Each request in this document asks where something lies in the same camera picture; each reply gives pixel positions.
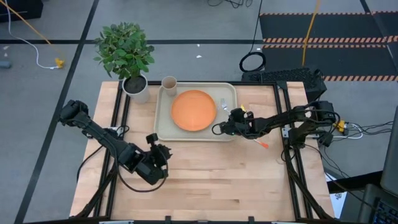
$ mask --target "yellow cable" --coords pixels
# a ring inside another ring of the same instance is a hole
[[[13,12],[17,17],[19,17],[22,21],[25,22],[26,25],[28,25],[37,35],[39,35],[42,39],[44,39],[51,47],[55,49],[56,52],[58,52],[61,56],[61,58],[65,58],[60,50],[56,48],[54,45],[50,43],[47,38],[45,38],[40,32],[38,32],[35,28],[33,28],[32,25],[30,25],[21,15],[18,14],[15,10],[13,10],[11,7],[9,7],[3,0],[0,0],[0,3],[6,6],[11,12]],[[55,63],[57,64],[58,67],[62,68],[63,64],[65,63],[65,60],[60,60],[59,58],[55,59]]]
[[[304,66],[304,63],[305,63],[305,50],[307,49],[308,37],[310,36],[312,24],[313,24],[313,21],[315,20],[316,14],[318,13],[320,4],[321,4],[321,0],[317,0],[317,5],[315,6],[315,11],[313,12],[313,15],[312,15],[310,27],[308,28],[308,31],[307,31],[307,36],[304,39],[303,60],[302,60],[302,64],[301,64],[302,66]]]

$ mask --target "green leaves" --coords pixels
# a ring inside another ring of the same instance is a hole
[[[104,64],[104,68],[107,72],[112,72],[113,69],[113,63],[106,63]]]
[[[140,71],[148,72],[148,65],[155,60],[150,56],[154,47],[147,45],[146,35],[138,24],[121,22],[104,26],[95,39],[98,57],[106,73],[115,73],[119,79],[136,77]]]
[[[148,67],[142,62],[141,59],[137,59],[137,66],[144,72],[148,72]]]
[[[154,58],[152,58],[152,57],[149,56],[149,55],[145,57],[145,60],[146,60],[148,63],[155,63]]]
[[[117,60],[117,61],[115,61],[114,62],[116,65],[127,65],[127,62],[125,61],[125,60],[123,60],[123,59],[121,59],[121,60]]]
[[[150,46],[147,47],[147,49],[148,49],[149,52],[153,52],[155,50],[155,47],[150,45]]]
[[[123,49],[117,49],[115,50],[115,53],[117,53],[119,56],[125,56],[127,53]]]

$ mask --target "paper cup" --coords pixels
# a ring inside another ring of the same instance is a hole
[[[174,77],[164,77],[162,79],[162,87],[168,96],[175,96],[177,94],[177,80]]]

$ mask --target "black keyboard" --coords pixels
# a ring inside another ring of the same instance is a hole
[[[377,203],[377,211],[373,216],[373,223],[398,224],[398,211],[383,201]]]
[[[304,67],[274,72],[246,72],[242,75],[242,82],[267,83],[277,81],[303,82],[308,102],[316,100],[326,91],[322,72],[315,68]]]
[[[242,76],[245,82],[303,82],[306,88],[315,88],[319,81],[323,81],[322,73],[312,68],[295,68],[291,70],[281,70],[274,72],[258,71],[246,72]]]

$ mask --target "orange striped tape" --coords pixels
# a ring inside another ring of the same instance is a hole
[[[262,46],[266,48],[303,48],[304,45],[300,44],[267,44]],[[386,48],[385,45],[381,44],[334,44],[334,45],[321,45],[321,44],[309,44],[308,48]]]
[[[324,76],[324,81],[398,81],[398,75],[345,75]]]
[[[395,13],[398,11],[373,11],[373,12],[319,12],[317,15],[370,15],[376,13]],[[312,15],[312,12],[265,12],[260,16],[296,16],[296,15]]]
[[[305,38],[265,38],[264,43],[297,43],[305,42]],[[398,35],[388,37],[310,37],[308,43],[311,44],[332,44],[332,43],[347,43],[347,44],[368,44],[368,43],[390,43],[398,42]]]
[[[376,13],[395,13],[398,11],[373,11],[372,14],[376,14]]]

